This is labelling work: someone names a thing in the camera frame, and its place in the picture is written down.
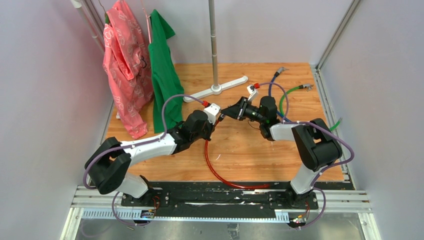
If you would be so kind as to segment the red cable lock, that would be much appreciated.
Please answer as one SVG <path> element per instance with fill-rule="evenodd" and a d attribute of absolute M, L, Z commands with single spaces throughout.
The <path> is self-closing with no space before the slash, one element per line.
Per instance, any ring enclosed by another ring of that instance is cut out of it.
<path fill-rule="evenodd" d="M 204 144 L 204 158 L 211 173 L 223 184 L 244 190 L 268 189 L 272 185 L 261 180 L 262 159 L 255 155 L 254 132 L 242 122 L 223 124 L 218 121 L 211 140 Z"/>

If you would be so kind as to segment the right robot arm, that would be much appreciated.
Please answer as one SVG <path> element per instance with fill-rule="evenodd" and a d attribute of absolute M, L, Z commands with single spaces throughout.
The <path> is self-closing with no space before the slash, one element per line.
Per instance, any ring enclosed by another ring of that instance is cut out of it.
<path fill-rule="evenodd" d="M 262 137 L 268 141 L 295 142 L 302 164 L 285 191 L 286 204 L 292 209 L 305 203 L 319 172 L 342 156 L 340 144 L 330 136 L 329 128 L 321 118 L 306 123 L 283 123 L 277 117 L 276 101 L 271 96 L 262 97 L 259 106 L 241 97 L 221 113 L 238 121 L 257 122 Z"/>

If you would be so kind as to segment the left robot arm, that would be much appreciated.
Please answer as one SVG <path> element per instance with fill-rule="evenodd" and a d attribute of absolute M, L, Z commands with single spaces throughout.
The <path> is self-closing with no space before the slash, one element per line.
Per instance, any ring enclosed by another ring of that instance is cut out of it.
<path fill-rule="evenodd" d="M 211 105 L 193 111 L 165 133 L 135 141 L 107 138 L 85 163 L 85 176 L 90 176 L 101 195 L 114 191 L 132 196 L 140 206 L 149 206 L 153 193 L 147 181 L 128 172 L 133 165 L 160 156 L 183 152 L 197 140 L 210 140 L 220 109 Z"/>

